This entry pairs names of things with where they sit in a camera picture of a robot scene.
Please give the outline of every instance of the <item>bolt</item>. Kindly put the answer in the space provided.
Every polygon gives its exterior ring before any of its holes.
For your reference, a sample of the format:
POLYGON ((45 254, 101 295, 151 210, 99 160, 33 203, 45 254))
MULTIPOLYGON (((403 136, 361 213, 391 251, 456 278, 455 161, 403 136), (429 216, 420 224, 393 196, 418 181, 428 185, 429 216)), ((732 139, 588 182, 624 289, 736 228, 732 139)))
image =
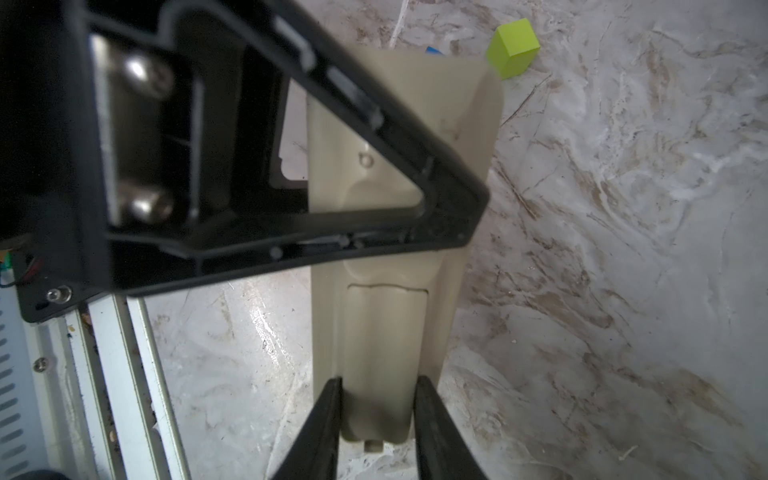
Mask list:
POLYGON ((35 360, 35 363, 32 363, 32 369, 37 373, 43 373, 47 368, 48 368, 48 359, 45 358, 44 356, 35 360))
POLYGON ((174 198, 163 187, 123 180, 118 189, 122 207, 140 222, 163 223, 174 212, 174 198))
POLYGON ((141 51, 128 55, 123 72, 135 91, 154 98, 167 100, 174 92, 174 71, 161 58, 141 51))
POLYGON ((368 153, 360 153, 360 166, 363 168, 371 168, 373 166, 373 156, 368 153))
POLYGON ((280 247, 270 248, 270 257, 272 257, 272 260, 280 260, 283 258, 283 249, 280 247))
POLYGON ((62 305, 72 299, 72 289, 66 285, 52 288, 45 293, 45 299, 50 303, 62 305))

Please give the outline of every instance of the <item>cable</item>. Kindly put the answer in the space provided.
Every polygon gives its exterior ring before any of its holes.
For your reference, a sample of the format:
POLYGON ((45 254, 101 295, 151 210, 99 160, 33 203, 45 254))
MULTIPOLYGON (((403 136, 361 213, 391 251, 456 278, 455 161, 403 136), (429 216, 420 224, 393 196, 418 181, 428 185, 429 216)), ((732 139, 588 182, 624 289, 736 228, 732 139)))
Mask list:
POLYGON ((0 288, 10 288, 12 286, 16 285, 23 285, 24 283, 27 283, 37 272, 40 270, 38 258, 33 257, 32 260, 30 260, 29 265, 27 265, 27 269, 24 270, 24 273, 18 278, 18 280, 14 280, 10 283, 0 283, 0 288))

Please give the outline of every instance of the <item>green block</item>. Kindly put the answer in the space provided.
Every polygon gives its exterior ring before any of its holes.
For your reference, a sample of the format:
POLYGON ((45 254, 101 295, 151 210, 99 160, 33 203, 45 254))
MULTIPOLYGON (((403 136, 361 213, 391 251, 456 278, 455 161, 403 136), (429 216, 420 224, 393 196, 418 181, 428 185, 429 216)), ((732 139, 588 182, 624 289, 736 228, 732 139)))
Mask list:
POLYGON ((538 49, 538 39, 531 28, 531 22, 521 18, 496 28, 491 44, 485 51, 485 58, 504 80, 523 73, 538 49))

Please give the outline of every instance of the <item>white marble floor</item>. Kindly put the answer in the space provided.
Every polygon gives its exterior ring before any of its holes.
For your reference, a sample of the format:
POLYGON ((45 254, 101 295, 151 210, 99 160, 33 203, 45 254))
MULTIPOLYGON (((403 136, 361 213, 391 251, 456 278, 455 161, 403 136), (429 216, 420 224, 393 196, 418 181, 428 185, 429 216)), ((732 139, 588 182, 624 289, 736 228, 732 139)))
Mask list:
MULTIPOLYGON (((768 3, 303 4, 380 48, 482 55, 522 17, 541 42, 439 385, 488 476, 768 478, 768 3)), ((308 270, 147 304, 193 477, 274 472, 312 404, 308 270)), ((340 478, 416 478, 412 443, 361 450, 340 478)))

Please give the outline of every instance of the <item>white metal panel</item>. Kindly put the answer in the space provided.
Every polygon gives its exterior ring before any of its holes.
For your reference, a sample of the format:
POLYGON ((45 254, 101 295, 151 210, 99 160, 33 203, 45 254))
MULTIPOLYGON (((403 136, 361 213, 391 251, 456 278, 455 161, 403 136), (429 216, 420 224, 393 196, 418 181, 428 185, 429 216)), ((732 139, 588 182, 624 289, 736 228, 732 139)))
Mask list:
POLYGON ((117 444, 109 439, 114 427, 94 337, 78 311, 68 313, 65 320, 97 476, 101 480, 122 480, 125 468, 117 444))
POLYGON ((0 290, 0 480, 48 467, 24 325, 16 288, 0 290))
POLYGON ((163 441, 170 477, 172 480, 189 480, 187 458, 184 456, 184 448, 181 445, 174 410, 165 385, 163 367, 157 354, 152 327, 147 316, 147 306, 142 298, 129 298, 127 301, 136 334, 136 343, 141 354, 141 363, 144 366, 144 374, 147 377, 147 386, 157 419, 157 430, 163 441))
POLYGON ((126 476, 170 478, 125 298, 109 295, 89 310, 126 476))
POLYGON ((95 478, 88 428, 67 341, 64 319, 25 323, 29 365, 45 358, 45 371, 32 376, 45 437, 48 466, 75 478, 95 478))

